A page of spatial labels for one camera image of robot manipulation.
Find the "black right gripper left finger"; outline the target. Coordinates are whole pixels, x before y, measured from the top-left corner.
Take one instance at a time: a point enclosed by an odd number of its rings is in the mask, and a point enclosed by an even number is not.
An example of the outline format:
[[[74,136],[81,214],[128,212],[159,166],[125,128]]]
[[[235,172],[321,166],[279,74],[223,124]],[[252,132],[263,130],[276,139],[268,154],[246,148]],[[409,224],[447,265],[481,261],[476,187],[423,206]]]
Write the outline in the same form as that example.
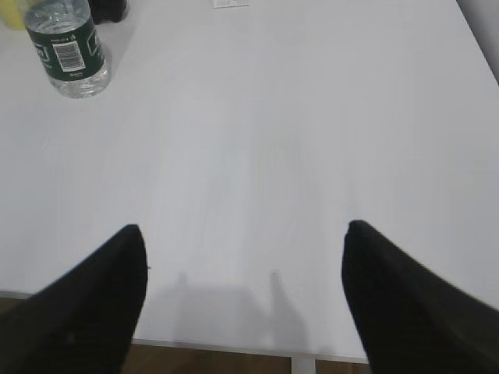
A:
[[[1,314],[3,373],[119,373],[147,293],[147,252],[128,224],[45,289]]]

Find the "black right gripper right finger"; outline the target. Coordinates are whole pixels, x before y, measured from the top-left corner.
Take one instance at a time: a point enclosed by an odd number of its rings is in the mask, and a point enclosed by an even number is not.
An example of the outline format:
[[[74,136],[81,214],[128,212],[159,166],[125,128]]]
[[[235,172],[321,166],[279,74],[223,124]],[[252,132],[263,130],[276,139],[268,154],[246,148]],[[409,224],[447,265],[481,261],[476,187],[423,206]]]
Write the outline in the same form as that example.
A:
[[[498,310],[351,221],[342,286],[373,373],[496,373]]]

